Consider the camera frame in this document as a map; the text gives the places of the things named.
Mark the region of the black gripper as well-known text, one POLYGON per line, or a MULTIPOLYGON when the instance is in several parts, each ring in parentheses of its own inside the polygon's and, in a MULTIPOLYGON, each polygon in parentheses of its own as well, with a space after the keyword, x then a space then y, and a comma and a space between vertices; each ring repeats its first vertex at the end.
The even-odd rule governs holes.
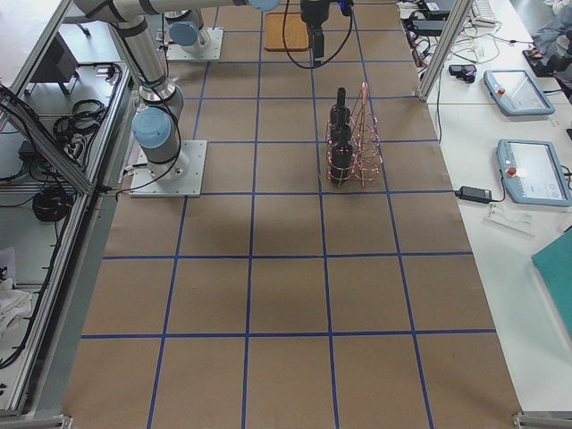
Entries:
POLYGON ((322 25, 328 20, 330 0, 300 0, 300 17, 310 28, 312 59, 320 61, 324 57, 324 33, 322 25))

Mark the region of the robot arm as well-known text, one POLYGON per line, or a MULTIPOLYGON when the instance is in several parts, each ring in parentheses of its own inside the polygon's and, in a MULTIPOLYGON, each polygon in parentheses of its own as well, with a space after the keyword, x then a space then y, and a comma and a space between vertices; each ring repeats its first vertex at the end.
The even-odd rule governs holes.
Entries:
MULTIPOLYGON (((267 29, 268 51, 285 52, 294 61, 291 52, 309 49, 312 54, 313 67, 320 67, 324 57, 323 24, 329 19, 331 1, 300 1, 299 17, 289 13, 287 5, 282 14, 282 22, 278 26, 281 40, 269 35, 267 29)), ((169 34, 172 42, 184 49, 202 47, 209 44, 208 34, 204 32, 204 22, 199 9, 167 13, 169 34)))
POLYGON ((179 118, 184 106, 180 88, 168 77, 148 29, 147 17, 178 13, 175 22, 187 28, 175 36, 177 44, 194 46, 199 41, 202 10, 226 5, 248 5, 260 12, 272 11, 277 1, 77 1, 92 21, 108 24, 116 47, 125 54, 139 84, 144 108, 135 114, 131 131, 147 158, 154 181, 174 180, 186 168, 182 153, 179 118))

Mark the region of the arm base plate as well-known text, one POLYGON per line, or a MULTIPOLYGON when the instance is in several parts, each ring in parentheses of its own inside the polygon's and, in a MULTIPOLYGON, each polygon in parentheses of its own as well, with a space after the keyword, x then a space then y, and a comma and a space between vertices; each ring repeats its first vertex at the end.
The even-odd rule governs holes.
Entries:
POLYGON ((169 42, 167 59, 178 63, 218 62, 223 43, 222 28, 201 29, 195 38, 176 36, 169 42))
POLYGON ((129 195, 139 198, 199 197, 207 152, 206 140, 183 140, 178 159, 172 163, 150 164, 140 149, 129 195))

